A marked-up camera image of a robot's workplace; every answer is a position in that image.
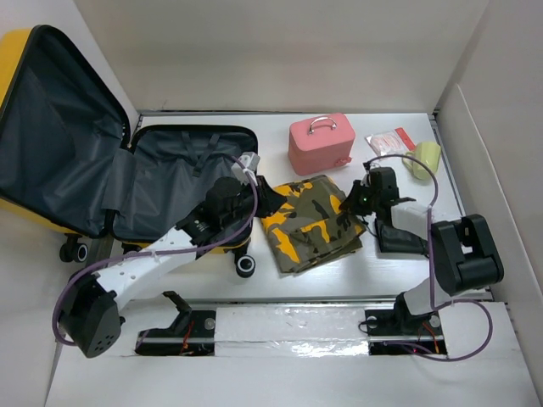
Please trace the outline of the camouflage garment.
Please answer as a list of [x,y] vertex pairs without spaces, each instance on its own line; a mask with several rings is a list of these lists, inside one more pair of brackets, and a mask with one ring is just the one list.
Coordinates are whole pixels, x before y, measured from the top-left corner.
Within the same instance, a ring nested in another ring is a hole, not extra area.
[[286,203],[261,221],[279,271],[299,274],[362,248],[364,224],[340,208],[345,193],[318,175],[274,187]]

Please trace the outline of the black pouch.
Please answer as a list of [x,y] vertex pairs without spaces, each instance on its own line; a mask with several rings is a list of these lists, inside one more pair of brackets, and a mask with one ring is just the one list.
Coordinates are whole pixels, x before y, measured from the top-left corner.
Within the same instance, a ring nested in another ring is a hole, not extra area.
[[381,253],[428,256],[427,241],[419,236],[388,226],[381,220],[375,220],[374,226]]

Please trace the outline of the pink cosmetic case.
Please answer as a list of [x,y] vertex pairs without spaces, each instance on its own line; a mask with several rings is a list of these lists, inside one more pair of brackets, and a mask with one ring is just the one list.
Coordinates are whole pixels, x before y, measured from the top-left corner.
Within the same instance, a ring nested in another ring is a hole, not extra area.
[[294,122],[289,127],[288,158],[299,176],[347,165],[355,130],[342,113]]

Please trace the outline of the clear plastic bag red label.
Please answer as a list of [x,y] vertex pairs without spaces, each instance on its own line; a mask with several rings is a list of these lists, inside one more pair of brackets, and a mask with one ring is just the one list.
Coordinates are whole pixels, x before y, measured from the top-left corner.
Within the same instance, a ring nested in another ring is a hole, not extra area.
[[395,128],[392,131],[374,133],[365,137],[365,139],[378,157],[389,154],[404,154],[408,151],[414,151],[416,148],[416,144],[403,127]]

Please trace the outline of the pale yellow-green mug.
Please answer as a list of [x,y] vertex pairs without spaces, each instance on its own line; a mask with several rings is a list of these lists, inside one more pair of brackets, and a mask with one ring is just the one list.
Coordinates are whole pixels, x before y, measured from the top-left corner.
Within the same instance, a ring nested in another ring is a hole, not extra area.
[[416,161],[403,158],[402,162],[415,178],[427,181],[431,176],[419,162],[425,164],[435,175],[439,168],[440,155],[441,146],[438,143],[420,142],[412,151],[406,152],[406,156],[413,157]]

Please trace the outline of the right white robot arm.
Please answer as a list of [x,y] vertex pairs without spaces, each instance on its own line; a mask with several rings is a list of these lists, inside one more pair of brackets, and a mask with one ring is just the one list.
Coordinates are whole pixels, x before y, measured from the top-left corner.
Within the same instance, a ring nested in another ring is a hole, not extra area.
[[431,315],[453,303],[453,298],[500,282],[504,267],[486,219],[466,215],[458,220],[435,221],[430,205],[401,197],[389,167],[369,170],[353,182],[340,208],[357,216],[374,215],[383,226],[407,232],[426,243],[428,277],[395,299],[394,307],[368,314],[367,333],[391,330],[408,334]]

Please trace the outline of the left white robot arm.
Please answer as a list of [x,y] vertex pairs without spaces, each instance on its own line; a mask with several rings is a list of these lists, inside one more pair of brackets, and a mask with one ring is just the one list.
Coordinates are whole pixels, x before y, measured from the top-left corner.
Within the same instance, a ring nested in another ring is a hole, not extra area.
[[249,176],[245,182],[220,178],[201,203],[154,243],[76,272],[53,308],[53,335],[87,358],[103,354],[120,337],[120,312],[144,288],[235,240],[254,218],[274,215],[286,201],[264,176]]

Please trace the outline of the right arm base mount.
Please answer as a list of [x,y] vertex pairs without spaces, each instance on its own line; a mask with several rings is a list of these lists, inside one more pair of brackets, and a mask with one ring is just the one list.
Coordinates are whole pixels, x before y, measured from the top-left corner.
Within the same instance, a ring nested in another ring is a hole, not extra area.
[[369,341],[369,354],[377,355],[447,355],[445,336],[437,312],[400,318],[395,309],[369,308],[358,323]]

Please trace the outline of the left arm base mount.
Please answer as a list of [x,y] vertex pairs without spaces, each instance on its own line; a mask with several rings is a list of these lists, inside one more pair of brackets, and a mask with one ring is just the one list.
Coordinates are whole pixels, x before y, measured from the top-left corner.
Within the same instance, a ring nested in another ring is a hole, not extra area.
[[177,315],[166,328],[140,331],[135,353],[140,356],[212,356],[215,354],[216,310],[194,310],[174,291],[163,292]]

